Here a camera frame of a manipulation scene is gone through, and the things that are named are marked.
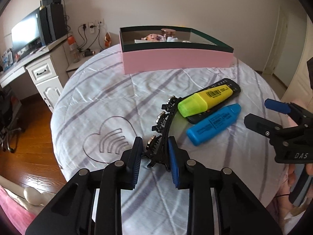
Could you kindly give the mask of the person's right hand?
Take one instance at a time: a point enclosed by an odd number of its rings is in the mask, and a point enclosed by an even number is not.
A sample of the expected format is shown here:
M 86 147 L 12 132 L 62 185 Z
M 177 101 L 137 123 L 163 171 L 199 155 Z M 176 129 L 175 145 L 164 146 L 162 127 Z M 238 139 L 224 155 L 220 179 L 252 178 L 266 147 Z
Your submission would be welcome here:
M 312 199 L 312 164 L 289 164 L 288 188 L 288 212 L 298 215 Z

